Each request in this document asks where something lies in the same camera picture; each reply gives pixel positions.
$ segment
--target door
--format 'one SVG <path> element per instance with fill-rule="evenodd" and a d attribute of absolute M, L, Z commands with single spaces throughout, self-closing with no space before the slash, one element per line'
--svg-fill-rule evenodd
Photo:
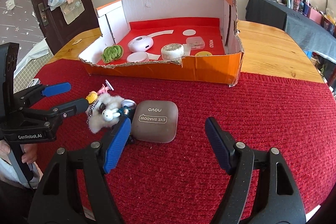
<path fill-rule="evenodd" d="M 43 26 L 38 4 L 43 3 L 43 7 L 48 7 L 48 0 L 31 0 L 36 18 L 40 22 L 40 28 L 53 54 L 81 32 L 99 27 L 92 1 L 81 1 L 85 10 L 70 24 L 66 23 L 61 9 L 56 8 L 53 11 L 45 11 L 48 25 Z"/>

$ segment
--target wooden table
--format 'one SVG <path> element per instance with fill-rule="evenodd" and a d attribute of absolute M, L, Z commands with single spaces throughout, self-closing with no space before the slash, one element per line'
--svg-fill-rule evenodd
<path fill-rule="evenodd" d="M 283 30 L 247 21 L 239 21 L 238 30 L 245 50 L 242 72 L 323 83 L 305 53 Z M 100 35 L 99 28 L 77 35 L 49 63 L 59 59 L 78 60 L 78 55 Z M 73 45 L 78 39 L 82 41 Z"/>

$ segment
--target knitted red cloth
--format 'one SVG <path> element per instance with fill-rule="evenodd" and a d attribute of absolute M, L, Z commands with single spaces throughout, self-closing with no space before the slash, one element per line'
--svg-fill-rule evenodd
<path fill-rule="evenodd" d="M 115 202 L 129 224 L 209 223 L 223 197 L 229 176 L 221 170 L 204 131 L 214 116 L 224 130 L 249 147 L 277 147 L 293 172 L 306 212 L 325 200 L 336 182 L 336 104 L 324 84 L 242 73 L 238 84 L 89 76 L 79 61 L 59 60 L 37 75 L 43 84 L 68 81 L 68 93 L 45 98 L 34 108 L 86 97 L 105 79 L 112 95 L 139 103 L 170 100 L 177 104 L 177 134 L 169 144 L 137 141 L 125 147 L 117 168 L 106 176 Z M 85 114 L 64 120 L 57 141 L 39 146 L 38 164 L 45 169 L 59 147 L 80 149 L 92 134 Z M 252 208 L 254 173 L 243 218 Z M 79 176 L 84 205 L 84 179 Z"/>

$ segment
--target white fur pompom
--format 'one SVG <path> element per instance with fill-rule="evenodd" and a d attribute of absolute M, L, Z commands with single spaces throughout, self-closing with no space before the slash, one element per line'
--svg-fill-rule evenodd
<path fill-rule="evenodd" d="M 99 130 L 103 127 L 112 127 L 113 125 L 119 122 L 119 117 L 113 118 L 110 121 L 105 121 L 102 114 L 99 113 L 99 107 L 102 103 L 106 105 L 106 109 L 113 110 L 115 108 L 121 107 L 121 101 L 124 98 L 120 96 L 111 96 L 108 93 L 103 93 L 99 95 L 97 101 L 98 103 L 95 105 L 94 109 L 92 110 L 92 116 L 88 117 L 89 129 L 92 133 L 96 134 Z"/>

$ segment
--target green hair clip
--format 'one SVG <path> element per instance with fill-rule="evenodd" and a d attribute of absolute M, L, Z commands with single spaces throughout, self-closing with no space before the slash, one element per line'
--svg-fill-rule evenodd
<path fill-rule="evenodd" d="M 124 49 L 119 45 L 113 45 L 104 49 L 101 55 L 105 64 L 110 63 L 113 60 L 118 60 L 123 56 Z"/>

